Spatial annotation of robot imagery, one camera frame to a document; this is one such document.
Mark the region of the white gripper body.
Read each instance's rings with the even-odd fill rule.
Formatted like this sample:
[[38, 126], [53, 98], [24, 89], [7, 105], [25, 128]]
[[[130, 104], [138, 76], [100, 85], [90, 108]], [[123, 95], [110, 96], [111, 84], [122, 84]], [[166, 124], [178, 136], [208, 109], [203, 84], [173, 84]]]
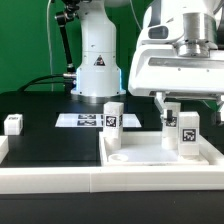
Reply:
[[211, 50], [209, 58], [178, 57], [172, 45], [142, 45], [133, 56], [128, 90], [134, 96], [224, 95], [224, 51]]

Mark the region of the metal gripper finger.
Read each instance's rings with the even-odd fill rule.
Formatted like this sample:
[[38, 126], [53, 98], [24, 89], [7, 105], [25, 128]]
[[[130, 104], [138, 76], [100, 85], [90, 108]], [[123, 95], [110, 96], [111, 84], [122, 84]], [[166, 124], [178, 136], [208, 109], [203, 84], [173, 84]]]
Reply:
[[224, 95], [219, 95], [216, 99], [218, 110], [212, 114], [212, 123], [214, 125], [224, 125]]
[[160, 112], [161, 122], [168, 127], [175, 127], [177, 124], [177, 118], [173, 115], [173, 110], [169, 109], [165, 104], [166, 94], [163, 92], [157, 92], [154, 98], [154, 103]]

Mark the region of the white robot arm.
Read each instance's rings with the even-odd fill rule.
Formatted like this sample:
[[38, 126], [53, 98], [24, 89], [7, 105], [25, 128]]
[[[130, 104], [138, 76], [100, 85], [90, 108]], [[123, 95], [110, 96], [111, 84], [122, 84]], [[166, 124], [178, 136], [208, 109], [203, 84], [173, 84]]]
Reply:
[[[105, 8], [130, 0], [81, 0], [82, 63], [78, 96], [91, 99], [119, 93], [116, 28]], [[148, 96], [164, 118], [167, 98], [213, 100], [216, 121], [224, 123], [224, 0], [153, 0], [147, 8], [129, 73], [128, 90]]]

